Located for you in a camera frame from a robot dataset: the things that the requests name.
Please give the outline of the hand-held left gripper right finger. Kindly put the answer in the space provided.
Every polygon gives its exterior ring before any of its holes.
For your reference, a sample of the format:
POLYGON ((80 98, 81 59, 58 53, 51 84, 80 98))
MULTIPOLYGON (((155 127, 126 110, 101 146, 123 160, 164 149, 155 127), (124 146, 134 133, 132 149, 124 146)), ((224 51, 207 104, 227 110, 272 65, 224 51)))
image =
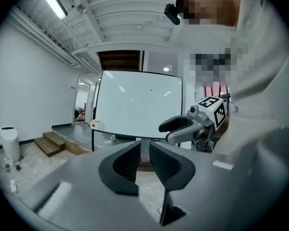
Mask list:
POLYGON ((151 164, 165 189, 157 231, 244 231, 263 216, 257 148, 239 156, 150 143, 151 164))

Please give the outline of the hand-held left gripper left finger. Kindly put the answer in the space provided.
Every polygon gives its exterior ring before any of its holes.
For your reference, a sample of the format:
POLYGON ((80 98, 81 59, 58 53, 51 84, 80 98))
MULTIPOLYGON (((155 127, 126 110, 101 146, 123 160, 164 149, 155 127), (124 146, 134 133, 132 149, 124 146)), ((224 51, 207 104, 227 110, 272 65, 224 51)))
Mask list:
POLYGON ((128 142, 76 156, 37 182, 16 202, 19 216, 36 231, 157 231, 140 202, 135 177, 140 143, 128 142))

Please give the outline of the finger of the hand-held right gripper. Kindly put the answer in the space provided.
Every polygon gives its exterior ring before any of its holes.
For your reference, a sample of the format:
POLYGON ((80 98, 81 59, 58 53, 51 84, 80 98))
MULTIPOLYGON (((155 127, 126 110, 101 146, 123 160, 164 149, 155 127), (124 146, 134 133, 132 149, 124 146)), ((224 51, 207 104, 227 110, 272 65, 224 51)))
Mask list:
POLYGON ((189 131, 196 127, 194 119, 189 115, 177 115, 169 118, 159 125, 159 132, 189 131))
POLYGON ((193 141, 198 132, 204 130, 205 126, 197 121, 188 121, 187 125, 177 128, 166 135, 166 142, 171 144, 193 141))

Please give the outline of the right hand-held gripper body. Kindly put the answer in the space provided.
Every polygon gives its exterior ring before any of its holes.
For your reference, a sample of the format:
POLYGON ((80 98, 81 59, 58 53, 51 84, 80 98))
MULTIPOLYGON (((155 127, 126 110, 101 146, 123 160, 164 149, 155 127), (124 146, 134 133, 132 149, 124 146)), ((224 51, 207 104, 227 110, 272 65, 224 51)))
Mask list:
POLYGON ((214 125, 215 130, 218 130, 226 118, 223 99, 213 96, 192 105, 187 114, 206 127, 214 125))

